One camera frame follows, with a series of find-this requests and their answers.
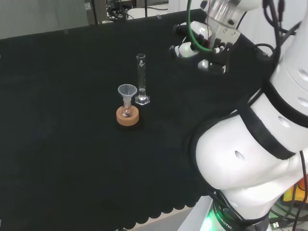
wall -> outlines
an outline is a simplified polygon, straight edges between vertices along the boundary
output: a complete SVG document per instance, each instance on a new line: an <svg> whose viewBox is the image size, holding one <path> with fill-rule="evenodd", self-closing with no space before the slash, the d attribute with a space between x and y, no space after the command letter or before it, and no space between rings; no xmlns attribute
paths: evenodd
<svg viewBox="0 0 308 231"><path fill-rule="evenodd" d="M202 0L192 0L192 9L200 8ZM187 0L169 0L169 13L186 10ZM307 7L307 0L286 0L286 10L282 26L290 29L296 23L304 18ZM239 30L254 44L267 43L276 47L274 30L266 21L263 9L250 11L242 21ZM289 38L284 44L282 51L284 52L290 46L292 38Z"/></svg>
<svg viewBox="0 0 308 231"><path fill-rule="evenodd" d="M0 39L86 25L84 0L0 0Z"/></svg>

table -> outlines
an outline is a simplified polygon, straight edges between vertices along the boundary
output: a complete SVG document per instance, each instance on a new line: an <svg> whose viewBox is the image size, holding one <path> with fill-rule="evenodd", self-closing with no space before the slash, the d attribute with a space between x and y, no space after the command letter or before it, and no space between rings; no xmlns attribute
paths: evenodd
<svg viewBox="0 0 308 231"><path fill-rule="evenodd" d="M192 207L206 185L183 149L200 121L230 113L270 74L242 36L224 76L168 54L185 12L0 41L2 231L114 231ZM202 11L192 19L202 21ZM140 121L120 127L117 87L138 85Z"/></svg>

black strap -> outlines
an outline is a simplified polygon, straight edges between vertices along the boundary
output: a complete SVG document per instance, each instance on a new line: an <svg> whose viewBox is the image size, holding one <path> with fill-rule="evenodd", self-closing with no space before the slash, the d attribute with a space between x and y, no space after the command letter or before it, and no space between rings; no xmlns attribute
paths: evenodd
<svg viewBox="0 0 308 231"><path fill-rule="evenodd" d="M250 134L266 151L281 160L295 155L276 140L250 106L242 106L238 111Z"/></svg>
<svg viewBox="0 0 308 231"><path fill-rule="evenodd" d="M262 83L262 90L266 97L269 99L270 103L276 108L276 110L291 120L293 123L299 126L308 128L308 116L300 113L293 107L291 107L284 99L279 95L277 90L274 88L269 80L264 80Z"/></svg>
<svg viewBox="0 0 308 231"><path fill-rule="evenodd" d="M213 210L216 219L226 231L243 231L245 230L245 228L255 225L265 220L269 216L269 213L267 213L265 216L259 219L235 221L231 218L224 216L222 209L215 202L213 202Z"/></svg>

red wire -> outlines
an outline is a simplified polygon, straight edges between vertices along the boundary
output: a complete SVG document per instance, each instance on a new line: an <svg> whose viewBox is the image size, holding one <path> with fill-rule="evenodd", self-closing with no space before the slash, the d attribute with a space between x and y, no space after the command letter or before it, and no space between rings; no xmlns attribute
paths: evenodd
<svg viewBox="0 0 308 231"><path fill-rule="evenodd" d="M207 11L207 46L210 48L210 31L208 30L208 18L210 17L210 6L211 0L208 1L208 11Z"/></svg>

robotic arm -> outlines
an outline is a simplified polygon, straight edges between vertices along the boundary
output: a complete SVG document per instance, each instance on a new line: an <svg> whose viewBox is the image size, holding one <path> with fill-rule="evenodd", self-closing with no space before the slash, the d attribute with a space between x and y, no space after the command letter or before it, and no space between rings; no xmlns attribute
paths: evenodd
<svg viewBox="0 0 308 231"><path fill-rule="evenodd" d="M261 0L212 0L210 11L206 10L207 1L201 3L201 8L207 15L206 24L192 22L193 35L199 44L202 44L211 52L202 53L205 59L201 60L198 67L216 73L226 73L229 69L229 56L236 48L236 41L240 36L238 26L245 12L261 7ZM178 34L186 34L187 25L176 25L174 31ZM176 58L190 58L199 53L188 37L179 46L171 46Z"/></svg>
<svg viewBox="0 0 308 231"><path fill-rule="evenodd" d="M199 63L199 68L211 71L215 64L214 71L218 67L228 69L228 51L240 35L236 29L240 12L261 5L261 0L214 1L207 16L209 48L213 52ZM207 26L192 22L192 29L199 42L206 44ZM303 177L303 161L308 166L307 41L308 11L293 44L271 79L264 82L261 96L251 106L237 108L239 115L217 123L198 140L199 171L212 187L221 190L223 200L229 205L213 205L210 215L217 231L236 230L232 220L237 219L257 223L256 230L270 231L270 208ZM199 52L186 40L172 49L183 59ZM235 211L231 212L233 219L226 216L230 207Z"/></svg>

